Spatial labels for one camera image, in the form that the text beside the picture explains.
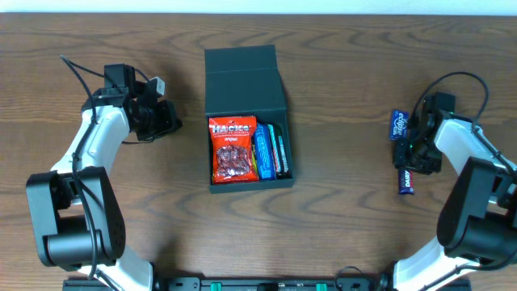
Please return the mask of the blue Eclipse mint pack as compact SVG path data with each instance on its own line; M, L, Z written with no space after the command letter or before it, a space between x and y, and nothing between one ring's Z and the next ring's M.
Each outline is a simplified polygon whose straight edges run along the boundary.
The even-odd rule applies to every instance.
M396 141L400 138L407 138L407 126L410 118L408 112L393 109L389 123L389 139Z

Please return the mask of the yellow snack bag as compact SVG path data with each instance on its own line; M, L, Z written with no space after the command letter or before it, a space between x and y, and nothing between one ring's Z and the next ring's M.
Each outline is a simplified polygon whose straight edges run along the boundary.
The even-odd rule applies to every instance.
M259 170L257 167L257 161L256 161L256 157L255 157L255 147L254 147L253 143L251 144L251 163L253 166L253 171L254 171L255 175L257 176L257 179L260 180Z

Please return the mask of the blue cookie pack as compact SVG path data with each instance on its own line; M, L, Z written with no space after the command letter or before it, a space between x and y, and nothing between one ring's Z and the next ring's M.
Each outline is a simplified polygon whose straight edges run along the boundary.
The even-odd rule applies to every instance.
M254 132L254 152L259 178L261 180L275 179L276 169L271 152L271 138L265 124L257 123Z

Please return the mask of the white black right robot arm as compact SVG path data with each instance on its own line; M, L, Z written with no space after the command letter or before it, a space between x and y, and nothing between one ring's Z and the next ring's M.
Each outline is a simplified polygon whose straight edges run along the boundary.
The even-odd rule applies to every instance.
M516 165L481 127L449 112L413 117L397 140L394 162L414 173L438 172L447 158L458 177L437 222L435 237L397 261L387 290L437 290L471 272L516 262Z

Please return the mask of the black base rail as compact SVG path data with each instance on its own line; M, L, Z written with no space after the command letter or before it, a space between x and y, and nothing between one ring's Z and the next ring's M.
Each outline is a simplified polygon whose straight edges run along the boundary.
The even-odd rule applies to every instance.
M343 277L337 280L281 280L281 279L200 279L198 277L175 277L158 279L151 290L168 291L373 291L377 290L373 279L366 277ZM63 291L114 290L98 280L64 280ZM469 279L457 279L440 291L471 291Z

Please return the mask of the black box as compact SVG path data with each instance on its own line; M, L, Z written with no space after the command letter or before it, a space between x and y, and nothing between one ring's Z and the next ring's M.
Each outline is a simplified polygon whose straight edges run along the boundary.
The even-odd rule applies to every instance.
M273 44L211 48L204 51L205 117L255 116L261 124L280 129L287 174L253 183L210 183L212 194L290 188L295 183L288 120L288 100Z

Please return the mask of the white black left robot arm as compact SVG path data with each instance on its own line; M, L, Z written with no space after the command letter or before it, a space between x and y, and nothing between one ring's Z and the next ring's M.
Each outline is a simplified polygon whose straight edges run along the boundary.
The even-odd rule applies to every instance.
M114 290L155 290L153 265L126 244L124 219L109 180L117 151L134 132L145 143L181 121L154 79L136 90L101 88L82 106L82 124L50 171L31 175L27 202L41 263L80 272Z

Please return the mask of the green white candy bar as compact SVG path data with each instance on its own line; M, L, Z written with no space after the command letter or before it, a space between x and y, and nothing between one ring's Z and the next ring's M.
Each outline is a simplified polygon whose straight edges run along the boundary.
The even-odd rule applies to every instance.
M281 128L276 124L267 124L271 139L271 152L275 164L275 175L277 179L290 179L291 168L289 166L284 136Z

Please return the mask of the purple Dairy Milk bar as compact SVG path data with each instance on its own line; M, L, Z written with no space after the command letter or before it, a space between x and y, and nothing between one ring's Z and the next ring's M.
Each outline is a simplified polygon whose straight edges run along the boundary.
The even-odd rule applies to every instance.
M414 194L413 173L405 168L398 169L398 194Z

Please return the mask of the red candy bag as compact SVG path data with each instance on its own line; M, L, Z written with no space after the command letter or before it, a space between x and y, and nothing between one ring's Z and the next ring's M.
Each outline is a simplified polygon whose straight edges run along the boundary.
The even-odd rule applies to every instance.
M212 142L212 182L258 182L252 154L255 116L227 116L208 119Z

